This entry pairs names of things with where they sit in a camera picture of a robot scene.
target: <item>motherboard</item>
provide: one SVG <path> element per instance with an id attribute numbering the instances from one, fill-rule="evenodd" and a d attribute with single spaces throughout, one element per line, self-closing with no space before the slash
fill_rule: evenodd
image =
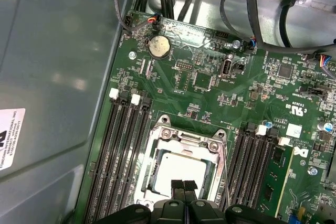
<path id="1" fill-rule="evenodd" d="M 127 21 L 148 18 L 130 12 Z M 171 197 L 172 179 L 194 180 L 198 198 L 223 211 L 243 204 L 318 223 L 319 211 L 336 208 L 336 82 L 319 63 L 166 18 L 124 30 L 76 223 L 152 208 Z"/>

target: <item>ram slot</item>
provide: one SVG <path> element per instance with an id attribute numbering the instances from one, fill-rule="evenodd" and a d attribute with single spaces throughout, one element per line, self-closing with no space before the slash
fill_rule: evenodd
<path id="1" fill-rule="evenodd" d="M 244 143 L 244 133 L 243 132 L 239 132 L 238 138 L 235 141 L 235 146 L 233 149 L 233 153 L 231 156 L 231 161 L 229 164 L 229 169 L 228 169 L 228 176 L 227 176 L 227 180 L 228 180 L 228 185 L 229 188 L 231 188 L 232 183 L 233 183 L 233 175 L 234 175 L 234 171 L 235 171 L 235 165 L 238 162 L 238 158 L 239 158 L 239 153 L 240 150 L 243 146 Z M 225 186 L 223 188 L 223 193 L 221 195 L 221 201 L 220 201 L 220 209 L 224 210 L 224 207 L 226 205 L 226 196 L 225 196 Z"/>
<path id="2" fill-rule="evenodd" d="M 261 159 L 263 143 L 264 143 L 263 140 L 260 138 L 257 138 L 255 140 L 255 150 L 254 150 L 255 156 L 253 162 L 251 163 L 249 183 L 247 184 L 246 193 L 244 195 L 244 201 L 243 201 L 243 205 L 245 206 L 249 206 L 250 204 L 250 193 L 251 191 L 254 190 L 255 180 L 257 179 L 256 175 L 257 170 L 255 169 L 255 167 L 257 167 L 257 164 Z"/>
<path id="3" fill-rule="evenodd" d="M 251 174 L 254 171 L 254 168 L 256 166 L 256 163 L 258 160 L 256 159 L 256 156 L 258 154 L 258 143 L 261 142 L 260 136 L 256 136 L 255 138 L 251 137 L 250 138 L 250 150 L 248 150 L 249 154 L 247 157 L 247 166 L 244 172 L 244 178 L 242 182 L 242 187 L 239 189 L 239 199 L 238 199 L 238 204 L 245 205 L 247 201 L 247 195 L 248 191 L 252 186 L 251 183 Z"/>
<path id="4" fill-rule="evenodd" d="M 118 98 L 113 101 L 108 122 L 106 125 L 104 137 L 100 146 L 100 151 L 98 155 L 98 160 L 96 164 L 96 169 L 94 171 L 93 181 L 90 188 L 90 195 L 86 205 L 85 213 L 85 223 L 92 223 L 94 221 L 94 215 L 96 212 L 97 205 L 99 204 L 99 195 L 101 192 L 101 187 L 105 178 L 105 172 L 107 168 L 108 158 L 110 154 L 110 146 L 112 135 L 116 123 L 122 117 L 123 103 L 124 101 Z"/>
<path id="5" fill-rule="evenodd" d="M 97 207 L 95 213 L 95 220 L 101 219 L 106 216 L 109 198 L 113 192 L 112 186 L 115 181 L 115 175 L 120 169 L 121 157 L 120 152 L 122 153 L 126 148 L 126 141 L 123 141 L 123 136 L 131 131 L 132 121 L 134 121 L 134 114 L 137 113 L 136 106 L 131 104 L 128 109 L 125 108 L 125 111 L 122 115 L 120 124 L 115 125 L 117 132 L 116 134 L 111 135 L 111 154 L 108 160 L 108 168 L 106 173 L 106 178 L 104 180 L 101 194 L 100 194 L 100 204 Z"/>
<path id="6" fill-rule="evenodd" d="M 232 204 L 238 204 L 239 203 L 239 199 L 240 199 L 240 195 L 242 193 L 242 184 L 244 182 L 244 179 L 246 178 L 246 168 L 247 168 L 247 164 L 251 155 L 251 147 L 252 147 L 252 143 L 253 143 L 253 136 L 246 132 L 244 135 L 244 140 L 245 140 L 245 144 L 244 144 L 244 155 L 242 156 L 241 159 L 241 165 L 239 167 L 239 174 L 237 174 L 237 179 L 235 181 L 235 184 L 232 187 L 232 192 L 233 195 L 231 196 L 232 199 Z"/>
<path id="7" fill-rule="evenodd" d="M 135 133 L 135 141 L 133 143 L 133 151 L 131 153 L 129 165 L 127 167 L 127 170 L 125 172 L 125 179 L 123 180 L 123 183 L 121 184 L 120 187 L 120 192 L 122 192 L 121 199 L 114 199 L 114 207 L 113 203 L 111 203 L 110 209 L 109 209 L 109 214 L 119 211 L 120 209 L 124 208 L 127 206 L 127 198 L 128 194 L 130 192 L 130 187 L 131 183 L 133 180 L 133 176 L 135 173 L 135 169 L 137 167 L 137 161 L 139 157 L 139 152 L 141 145 L 143 143 L 143 138 L 145 134 L 145 129 L 148 123 L 148 118 L 149 118 L 149 113 L 150 113 L 150 108 L 152 105 L 152 100 L 145 97 L 143 99 L 143 103 L 141 106 L 141 111 L 140 111 L 140 126 Z"/>
<path id="8" fill-rule="evenodd" d="M 265 151 L 262 152 L 262 159 L 260 162 L 260 165 L 258 165 L 258 169 L 257 171 L 259 171 L 258 173 L 258 179 L 255 183 L 255 190 L 254 190 L 254 194 L 252 197 L 252 207 L 255 208 L 258 204 L 258 199 L 259 199 L 259 194 L 260 194 L 260 190 L 261 190 L 261 186 L 264 180 L 264 176 L 265 176 L 265 172 L 267 169 L 267 166 L 269 164 L 270 158 L 271 158 L 271 151 L 273 150 L 274 144 L 272 142 L 272 139 L 268 139 L 266 141 L 264 141 L 264 147 L 265 147 Z"/>
<path id="9" fill-rule="evenodd" d="M 124 164 L 130 151 L 133 129 L 136 125 L 138 115 L 138 107 L 133 106 L 133 109 L 130 110 L 128 115 L 128 123 L 122 129 L 123 137 L 121 136 L 121 139 L 119 140 L 120 146 L 118 147 L 118 156 L 116 156 L 115 159 L 111 161 L 109 182 L 107 183 L 107 190 L 104 194 L 104 206 L 101 209 L 100 218 L 103 218 L 107 215 L 110 201 L 119 191 L 119 180 L 122 177 Z"/>

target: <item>green circuit board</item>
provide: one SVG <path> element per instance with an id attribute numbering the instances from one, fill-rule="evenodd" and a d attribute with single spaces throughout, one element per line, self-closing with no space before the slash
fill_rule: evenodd
<path id="1" fill-rule="evenodd" d="M 138 12 L 131 15 L 134 24 L 149 17 Z M 281 202 L 276 201 L 270 210 L 262 206 L 261 199 L 258 209 L 265 213 L 276 212 L 287 221 L 301 206 L 312 214 L 320 203 L 336 207 L 334 190 L 325 189 L 336 186 L 327 178 L 334 139 L 332 136 L 327 141 L 320 140 L 317 129 L 321 121 L 335 123 L 336 82 L 327 78 L 317 61 L 305 61 L 304 55 L 248 50 L 242 41 L 238 49 L 232 49 L 228 45 L 237 39 L 234 36 L 169 19 L 162 20 L 158 34 L 167 37 L 171 44 L 169 55 L 161 60 L 153 59 L 148 53 L 146 40 L 153 36 L 151 25 L 121 36 L 80 191 L 76 223 L 83 222 L 88 205 L 92 186 L 90 171 L 98 159 L 111 108 L 109 91 L 126 87 L 131 93 L 145 91 L 152 99 L 144 136 L 162 114 L 168 114 L 174 126 L 199 134 L 212 135 L 224 129 L 228 162 L 242 124 L 272 122 L 279 137 L 290 139 L 291 150 L 286 151 L 290 167 L 282 172 L 287 181 L 284 188 L 284 181 L 273 185 L 277 195 L 282 196 Z M 128 57 L 131 51 L 136 52 L 135 59 Z M 232 71 L 219 77 L 228 54 L 234 54 L 245 66 L 244 71 Z M 333 62 L 329 62 L 328 67 L 330 71 L 336 70 Z M 317 84 L 330 88 L 327 97 L 322 99 L 299 92 L 300 87 Z M 273 163 L 270 166 L 274 173 L 281 168 Z M 316 167 L 317 175 L 308 173 L 311 166 Z"/>

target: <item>sticker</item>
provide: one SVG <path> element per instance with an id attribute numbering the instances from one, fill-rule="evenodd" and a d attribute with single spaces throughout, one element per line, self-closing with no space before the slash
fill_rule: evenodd
<path id="1" fill-rule="evenodd" d="M 289 123 L 286 135 L 292 136 L 295 138 L 300 138 L 301 130 L 302 130 L 302 126 Z"/>
<path id="2" fill-rule="evenodd" d="M 0 110 L 0 170 L 11 167 L 26 109 Z"/>

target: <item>blue wire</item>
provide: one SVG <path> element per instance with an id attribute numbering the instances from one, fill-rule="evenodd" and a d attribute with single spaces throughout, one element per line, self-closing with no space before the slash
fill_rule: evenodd
<path id="1" fill-rule="evenodd" d="M 324 67 L 327 65 L 327 63 L 329 62 L 329 60 L 331 60 L 331 56 L 328 56 L 328 58 L 324 61 Z"/>

